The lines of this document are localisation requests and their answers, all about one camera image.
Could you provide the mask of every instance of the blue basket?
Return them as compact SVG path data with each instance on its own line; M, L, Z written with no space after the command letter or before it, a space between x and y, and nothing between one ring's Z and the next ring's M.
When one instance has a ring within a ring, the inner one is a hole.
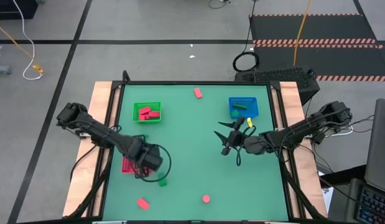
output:
M233 107L234 104L245 105L248 108L246 110ZM239 118L244 116L245 118L255 118L259 116L259 107L257 105L256 97L229 97L228 108L230 109L231 118ZM239 114L233 116L231 113L237 111Z

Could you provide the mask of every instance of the gray floor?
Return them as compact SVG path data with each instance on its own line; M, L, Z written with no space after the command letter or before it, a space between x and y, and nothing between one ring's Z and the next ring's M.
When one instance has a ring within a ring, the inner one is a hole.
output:
M385 40L385 0L361 0L378 39ZM260 0L256 13L303 13L308 0ZM86 0L48 0L35 19L27 21L33 39L73 39ZM245 39L251 0L232 1L212 10L198 0L93 0L81 39ZM357 13L352 0L313 0L310 13ZM0 21L15 38L24 39L20 21ZM0 223L6 223L34 150L69 45L37 45L37 58L46 75L36 82L22 78L29 59L15 46L2 45L0 65L11 65L12 75L0 75ZM88 105L96 81L120 79L126 69L133 80L233 80L232 60L244 45L79 45L55 115L67 102ZM252 65L250 58L241 67ZM385 83L320 82L309 112L340 100L354 120L373 114L377 98L385 98ZM60 218L67 196L70 169L78 139L56 127L47 133L19 222ZM370 127L358 124L357 130ZM370 133L324 140L317 147L333 170L365 162ZM335 194L334 201L343 200ZM340 219L340 203L330 216Z

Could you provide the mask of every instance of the wooden table edge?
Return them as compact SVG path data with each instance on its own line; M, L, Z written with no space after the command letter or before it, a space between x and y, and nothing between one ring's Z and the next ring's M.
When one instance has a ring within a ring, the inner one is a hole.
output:
M91 95L91 101L88 112L92 115L92 117L94 117L94 119L102 123L104 123L104 119L106 116L106 109L108 107L111 85L112 82L96 82L93 93ZM276 91L272 90L278 127L282 127L282 118L276 94ZM288 125L295 124L296 122L304 119L304 112L300 102L299 91L297 89L296 83L281 82L281 94L284 102ZM114 124L116 107L118 105L118 97L119 91L116 91L113 103L113 110L111 114L111 125ZM308 140L304 140L302 142L302 145L311 149L311 145ZM84 153L88 151L92 146L93 144L91 143L91 140L89 138L81 140L77 159L84 155ZM106 152L104 154L104 158L106 158L107 156L108 153ZM299 176L300 188L303 190L304 194L308 197L308 199L315 206L315 208L322 215L327 217L327 210L325 207L325 201L322 196L322 190L320 188L320 182L317 175L317 166L315 164L313 154L311 152L308 152L308 150L303 147L298 147L294 151L294 156L297 167L297 173ZM98 150L95 150L88 157L86 157L86 159L84 159L75 169L73 179L70 183L65 207L63 209L63 216L71 214L77 208L77 206L79 206L80 202L85 198L86 194L91 189L97 158ZM93 210L94 216L97 216L99 214L102 191L103 188L101 187L97 192L95 209ZM290 187L289 192L290 197L292 199L294 217L299 217L296 197Z

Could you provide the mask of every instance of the green basket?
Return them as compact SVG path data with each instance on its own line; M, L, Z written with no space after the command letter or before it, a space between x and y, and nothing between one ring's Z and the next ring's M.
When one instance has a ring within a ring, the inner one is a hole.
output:
M148 120L140 121L139 110L149 106L152 111L159 111L159 118L151 118ZM133 112L132 112L132 120L137 123L159 123L162 119L162 103L161 102L144 102L144 103L134 103Z

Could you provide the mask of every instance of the green table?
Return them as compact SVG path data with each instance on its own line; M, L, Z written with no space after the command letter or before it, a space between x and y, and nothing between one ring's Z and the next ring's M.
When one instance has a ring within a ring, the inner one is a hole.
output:
M201 99L193 93L196 87L201 89ZM274 129L265 85L126 85L119 116L121 133L148 134L147 142L170 152L172 170L165 187L143 182L121 173L122 155L115 149L103 220L287 221L277 157L242 151L242 164L237 167L235 150L228 156L220 154L223 147L213 131L225 136L231 131L218 121L234 121L228 111L232 96L257 98L259 116L252 119L256 134ZM133 103L145 101L162 102L160 123L132 122ZM165 172L169 160L161 155L160 171ZM211 198L208 204L202 202L206 194ZM148 210L138 207L141 197L150 203Z

